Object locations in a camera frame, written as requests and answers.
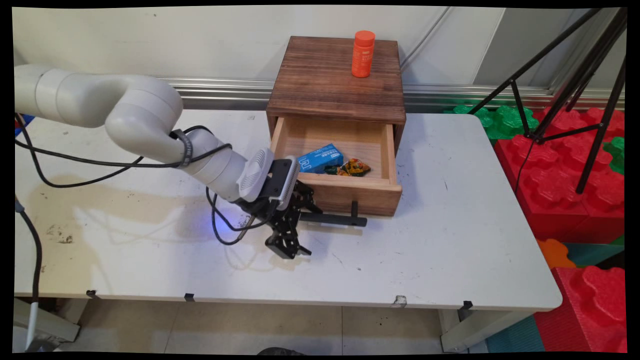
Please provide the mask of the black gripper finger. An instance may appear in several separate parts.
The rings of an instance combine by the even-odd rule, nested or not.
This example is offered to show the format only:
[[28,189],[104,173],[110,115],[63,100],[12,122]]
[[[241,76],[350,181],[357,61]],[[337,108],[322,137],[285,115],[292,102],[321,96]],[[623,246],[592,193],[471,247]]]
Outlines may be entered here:
[[314,191],[302,181],[295,182],[295,255],[310,256],[311,251],[302,246],[298,239],[298,224],[317,223],[323,211],[315,204]]
[[290,212],[284,215],[274,215],[267,222],[267,225],[272,229],[272,234],[265,240],[264,244],[266,248],[281,259],[293,260],[302,254],[297,232],[299,218],[299,212]]

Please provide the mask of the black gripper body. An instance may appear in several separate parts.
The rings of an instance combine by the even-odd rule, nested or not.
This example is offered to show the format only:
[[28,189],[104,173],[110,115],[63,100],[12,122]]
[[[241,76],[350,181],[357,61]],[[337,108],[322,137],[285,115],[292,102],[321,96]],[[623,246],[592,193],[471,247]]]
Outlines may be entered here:
[[304,183],[295,181],[286,186],[283,181],[266,181],[254,201],[239,198],[234,205],[269,227],[279,227],[290,218],[296,223],[304,208]]

